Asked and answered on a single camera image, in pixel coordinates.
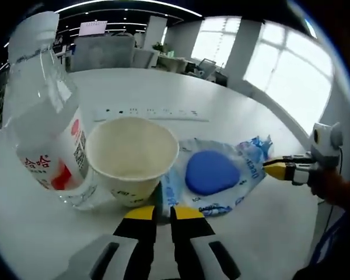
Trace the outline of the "person's right hand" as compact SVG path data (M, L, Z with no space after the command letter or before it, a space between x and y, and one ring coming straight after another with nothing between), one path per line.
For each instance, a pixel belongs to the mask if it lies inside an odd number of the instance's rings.
M350 181L345 181L335 169L324 169L314 174L309 184L312 194L344 210L350 207Z

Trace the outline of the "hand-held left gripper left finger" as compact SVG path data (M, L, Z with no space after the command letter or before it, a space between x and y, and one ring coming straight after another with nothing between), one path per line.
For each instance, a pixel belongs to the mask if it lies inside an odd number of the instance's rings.
M148 279L156 241L156 207L135 208L110 236L90 273L91 279Z

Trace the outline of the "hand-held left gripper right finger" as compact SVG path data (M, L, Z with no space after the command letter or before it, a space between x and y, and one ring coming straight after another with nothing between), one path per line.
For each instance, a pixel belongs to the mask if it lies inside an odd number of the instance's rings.
M240 269L227 245L204 215L187 206L170 208L171 238L181 279L239 279Z

